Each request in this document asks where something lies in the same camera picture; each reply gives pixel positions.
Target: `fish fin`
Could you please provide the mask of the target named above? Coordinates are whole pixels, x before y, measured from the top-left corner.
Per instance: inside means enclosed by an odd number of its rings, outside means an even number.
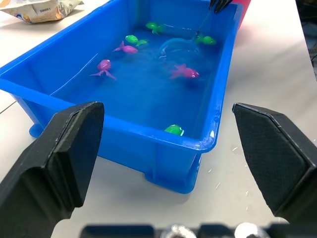
[[[170,79],[176,79],[182,75],[182,73],[179,70],[171,70],[170,72],[172,73]]]
[[[101,76],[102,74],[103,74],[103,71],[100,71],[98,73],[91,74],[90,76]]]
[[[164,25],[160,25],[160,26],[158,26],[158,32],[163,32],[163,30],[164,30]]]
[[[195,40],[196,44],[199,44],[199,43],[201,43],[202,41],[203,41],[203,35],[197,36],[197,38],[196,38],[196,40]]]
[[[109,73],[107,70],[105,70],[105,73],[108,77],[113,78],[114,80],[117,80],[116,77],[112,76],[112,74]]]
[[[182,64],[182,65],[175,65],[175,68],[177,68],[179,71],[184,71],[186,69],[186,64]]]

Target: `blue plastic tub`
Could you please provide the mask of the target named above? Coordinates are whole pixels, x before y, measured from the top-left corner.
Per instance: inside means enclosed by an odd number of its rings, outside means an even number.
[[[217,44],[202,48],[214,57],[211,73],[197,91],[182,80],[166,80],[173,90],[159,91],[159,71],[137,83],[124,80],[124,72],[137,65],[129,68],[132,59],[117,60],[122,53],[111,54],[124,36],[145,36],[148,22],[165,24],[167,34],[175,37],[192,35],[208,5],[205,0],[112,0],[2,67],[0,89],[12,94],[33,120],[30,133],[35,137],[57,111],[86,101],[103,102],[106,116],[99,155],[143,172],[150,182],[189,193],[201,154],[216,144],[242,6],[230,4],[212,14],[202,29]],[[111,57],[117,81],[89,78],[102,59]],[[182,126],[184,136],[164,132],[171,124]]]

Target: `tub foot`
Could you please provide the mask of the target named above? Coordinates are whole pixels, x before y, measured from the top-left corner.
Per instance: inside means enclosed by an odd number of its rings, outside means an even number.
[[[40,124],[34,124],[29,129],[30,135],[34,138],[38,138],[42,134],[42,132],[43,132],[43,128],[41,127]]]
[[[175,192],[187,194],[193,191],[197,179],[198,169],[201,161],[201,154],[195,156],[192,167],[186,177],[185,181],[170,181],[162,178],[154,178],[152,173],[146,173],[145,178],[147,181],[154,183],[158,186],[165,187]]]

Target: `red object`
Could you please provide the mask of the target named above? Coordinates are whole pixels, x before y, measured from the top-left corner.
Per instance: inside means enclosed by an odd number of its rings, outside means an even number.
[[[242,4],[243,5],[243,13],[242,13],[242,17],[241,17],[241,20],[240,20],[240,25],[239,27],[241,26],[241,23],[243,21],[243,18],[248,10],[248,7],[250,5],[250,2],[251,0],[233,0],[234,3],[239,3],[239,4]]]

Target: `metal screw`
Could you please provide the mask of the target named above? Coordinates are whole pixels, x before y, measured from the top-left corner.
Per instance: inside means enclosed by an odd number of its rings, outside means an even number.
[[[160,238],[196,238],[196,235],[185,226],[174,224],[165,229]]]
[[[262,228],[252,223],[241,223],[234,232],[235,238],[270,238]]]

